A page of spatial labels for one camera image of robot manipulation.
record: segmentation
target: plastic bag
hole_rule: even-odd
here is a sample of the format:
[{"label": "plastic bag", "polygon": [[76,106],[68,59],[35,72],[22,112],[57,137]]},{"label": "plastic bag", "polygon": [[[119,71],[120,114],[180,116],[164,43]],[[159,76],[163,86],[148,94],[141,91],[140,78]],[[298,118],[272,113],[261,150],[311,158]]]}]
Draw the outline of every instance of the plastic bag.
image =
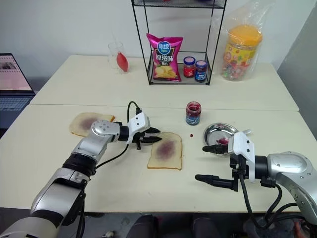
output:
[{"label": "plastic bag", "polygon": [[178,72],[177,54],[183,42],[183,37],[157,38],[149,33],[147,33],[147,37],[154,49],[154,78],[181,81]]},{"label": "plastic bag", "polygon": [[216,73],[233,81],[250,77],[265,38],[262,27],[274,4],[275,0],[253,0],[225,17],[215,59]]}]

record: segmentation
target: yellow lid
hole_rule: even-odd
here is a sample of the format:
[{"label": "yellow lid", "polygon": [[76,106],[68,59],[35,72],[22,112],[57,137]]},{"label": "yellow lid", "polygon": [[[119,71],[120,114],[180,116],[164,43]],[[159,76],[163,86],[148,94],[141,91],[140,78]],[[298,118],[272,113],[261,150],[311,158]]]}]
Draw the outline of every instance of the yellow lid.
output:
[{"label": "yellow lid", "polygon": [[257,46],[262,41],[262,33],[252,25],[238,25],[229,30],[229,39],[242,46]]}]

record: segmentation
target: silver dish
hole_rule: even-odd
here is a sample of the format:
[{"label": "silver dish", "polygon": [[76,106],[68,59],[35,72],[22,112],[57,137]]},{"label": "silver dish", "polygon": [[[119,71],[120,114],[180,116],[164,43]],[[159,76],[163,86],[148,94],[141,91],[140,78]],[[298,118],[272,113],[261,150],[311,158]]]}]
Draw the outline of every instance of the silver dish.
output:
[{"label": "silver dish", "polygon": [[214,123],[205,129],[204,141],[207,145],[226,145],[228,144],[229,138],[237,132],[238,129],[229,124],[221,122]]}]

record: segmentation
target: chip bag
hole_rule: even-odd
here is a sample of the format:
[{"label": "chip bag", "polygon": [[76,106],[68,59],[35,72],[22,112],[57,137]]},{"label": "chip bag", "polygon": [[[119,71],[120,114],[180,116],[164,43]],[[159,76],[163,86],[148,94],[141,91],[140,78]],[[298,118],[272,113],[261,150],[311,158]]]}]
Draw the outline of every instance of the chip bag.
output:
[{"label": "chip bag", "polygon": [[153,47],[154,78],[164,78],[170,81],[181,81],[178,73],[177,54],[183,37],[157,38],[147,33]]}]

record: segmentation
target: slice of bread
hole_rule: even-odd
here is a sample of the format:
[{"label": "slice of bread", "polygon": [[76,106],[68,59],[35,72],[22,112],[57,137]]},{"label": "slice of bread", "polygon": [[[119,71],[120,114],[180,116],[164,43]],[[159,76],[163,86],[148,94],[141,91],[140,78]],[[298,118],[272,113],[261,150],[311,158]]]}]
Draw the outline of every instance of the slice of bread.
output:
[{"label": "slice of bread", "polygon": [[69,131],[75,135],[87,136],[90,133],[91,124],[97,120],[113,121],[113,115],[99,113],[81,113],[69,125]]},{"label": "slice of bread", "polygon": [[152,145],[148,169],[182,169],[182,138],[174,133],[161,133],[162,140]]}]

